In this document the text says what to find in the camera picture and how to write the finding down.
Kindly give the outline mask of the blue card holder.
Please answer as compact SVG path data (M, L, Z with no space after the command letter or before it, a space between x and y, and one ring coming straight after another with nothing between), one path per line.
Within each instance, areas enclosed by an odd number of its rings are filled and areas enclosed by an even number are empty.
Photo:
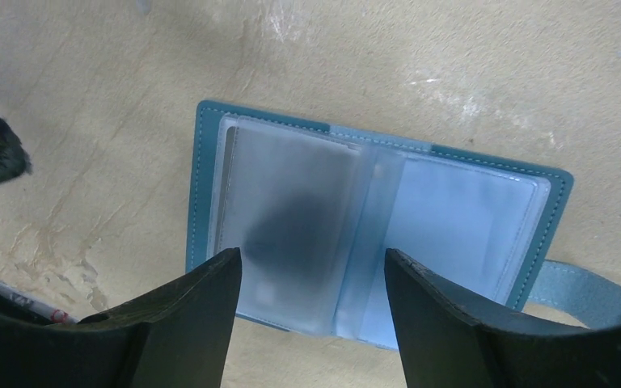
M513 310L614 326L621 285L547 259L572 186L557 168L204 100L186 268L237 247L240 318L391 350L388 248Z

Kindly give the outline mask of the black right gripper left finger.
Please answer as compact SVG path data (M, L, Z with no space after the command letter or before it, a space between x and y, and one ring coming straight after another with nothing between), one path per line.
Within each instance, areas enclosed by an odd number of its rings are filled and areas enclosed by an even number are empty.
M236 248L76 323L0 291L0 387L218 387L239 299Z

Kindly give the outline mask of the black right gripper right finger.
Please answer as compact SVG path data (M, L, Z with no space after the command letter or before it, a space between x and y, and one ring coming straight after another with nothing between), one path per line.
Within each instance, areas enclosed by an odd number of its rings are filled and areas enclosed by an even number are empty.
M621 387L621 286L602 276L543 264L532 298L575 326L493 302L396 249L384 276L410 387Z

